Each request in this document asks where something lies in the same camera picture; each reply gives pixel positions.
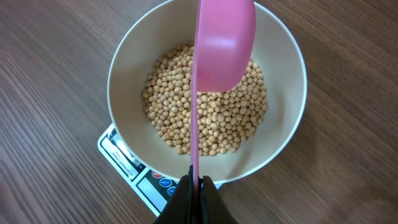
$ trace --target wooden table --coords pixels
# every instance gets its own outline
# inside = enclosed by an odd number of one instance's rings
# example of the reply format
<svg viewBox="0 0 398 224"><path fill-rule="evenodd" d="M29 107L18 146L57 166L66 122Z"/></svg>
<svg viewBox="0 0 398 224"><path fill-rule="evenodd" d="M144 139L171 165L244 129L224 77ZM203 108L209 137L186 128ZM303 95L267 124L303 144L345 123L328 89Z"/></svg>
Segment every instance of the wooden table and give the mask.
<svg viewBox="0 0 398 224"><path fill-rule="evenodd" d="M3 0L0 223L152 223L97 150L108 68L160 0ZM398 1L263 0L308 72L305 114L220 194L240 223L398 223Z"/></svg>

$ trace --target table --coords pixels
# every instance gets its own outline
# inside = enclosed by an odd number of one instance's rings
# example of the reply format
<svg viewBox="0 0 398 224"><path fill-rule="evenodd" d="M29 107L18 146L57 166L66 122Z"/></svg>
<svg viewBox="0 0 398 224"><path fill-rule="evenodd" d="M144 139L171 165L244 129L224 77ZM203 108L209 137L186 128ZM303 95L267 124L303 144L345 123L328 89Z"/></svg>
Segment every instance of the table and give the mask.
<svg viewBox="0 0 398 224"><path fill-rule="evenodd" d="M0 223L151 223L96 141L128 29L160 0L3 0ZM289 145L220 194L240 223L398 222L398 1L262 0L308 99Z"/></svg>

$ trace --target pink scoop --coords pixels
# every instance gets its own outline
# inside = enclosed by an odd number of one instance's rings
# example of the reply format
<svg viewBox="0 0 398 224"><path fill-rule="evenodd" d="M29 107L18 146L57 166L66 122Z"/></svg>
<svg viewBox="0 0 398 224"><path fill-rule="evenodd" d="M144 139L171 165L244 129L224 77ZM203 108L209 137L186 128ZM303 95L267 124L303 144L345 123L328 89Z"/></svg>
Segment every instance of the pink scoop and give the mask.
<svg viewBox="0 0 398 224"><path fill-rule="evenodd" d="M192 70L191 165L193 195L199 188L197 91L224 92L245 73L254 43L253 0L199 0Z"/></svg>

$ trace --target bowl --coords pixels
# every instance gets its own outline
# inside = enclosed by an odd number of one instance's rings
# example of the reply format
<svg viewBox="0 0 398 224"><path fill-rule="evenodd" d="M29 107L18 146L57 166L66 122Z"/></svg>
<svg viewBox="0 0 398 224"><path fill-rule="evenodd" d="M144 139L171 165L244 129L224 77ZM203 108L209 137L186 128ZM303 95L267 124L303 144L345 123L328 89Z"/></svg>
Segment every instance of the bowl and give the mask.
<svg viewBox="0 0 398 224"><path fill-rule="evenodd" d="M235 153L201 157L199 175L215 184L230 182L265 166L283 150L301 120L307 75L300 49L288 28L266 8L256 6L252 59L264 74L269 109L256 135ZM144 112L142 89L160 55L195 38L197 1L167 1L140 18L113 57L108 107L117 132L132 156L155 172L178 181L187 174L188 155L160 138Z"/></svg>

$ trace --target digital scale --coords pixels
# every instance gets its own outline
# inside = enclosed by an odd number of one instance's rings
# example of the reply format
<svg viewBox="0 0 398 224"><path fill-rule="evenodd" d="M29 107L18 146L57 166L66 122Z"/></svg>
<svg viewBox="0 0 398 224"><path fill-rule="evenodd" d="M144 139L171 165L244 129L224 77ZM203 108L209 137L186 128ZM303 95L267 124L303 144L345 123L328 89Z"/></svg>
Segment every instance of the digital scale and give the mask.
<svg viewBox="0 0 398 224"><path fill-rule="evenodd" d="M97 145L102 155L158 217L177 188L177 182L150 170L132 156L113 124L101 135Z"/></svg>

